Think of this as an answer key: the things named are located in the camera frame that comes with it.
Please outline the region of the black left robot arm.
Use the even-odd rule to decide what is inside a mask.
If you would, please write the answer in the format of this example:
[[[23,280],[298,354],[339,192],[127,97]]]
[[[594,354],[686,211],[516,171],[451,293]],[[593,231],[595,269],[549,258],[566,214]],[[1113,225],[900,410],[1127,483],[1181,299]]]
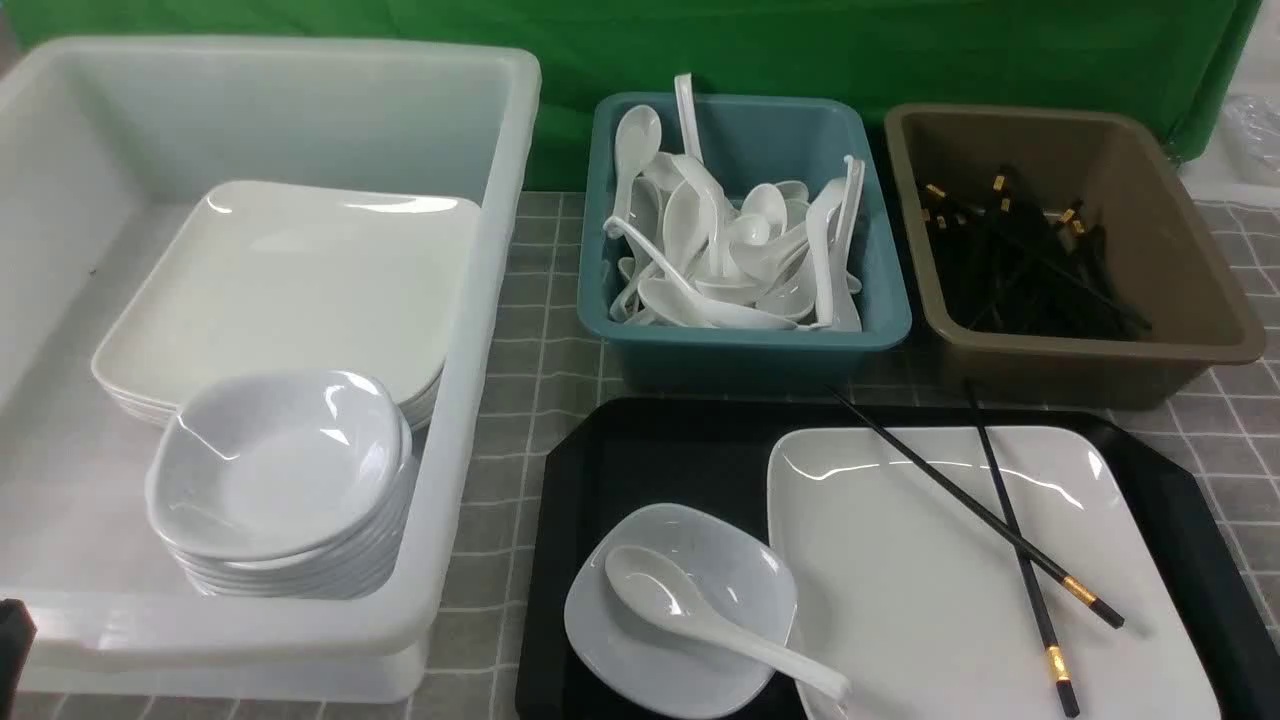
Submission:
[[[37,626],[19,600],[1,601],[1,688],[5,696],[17,692]]]

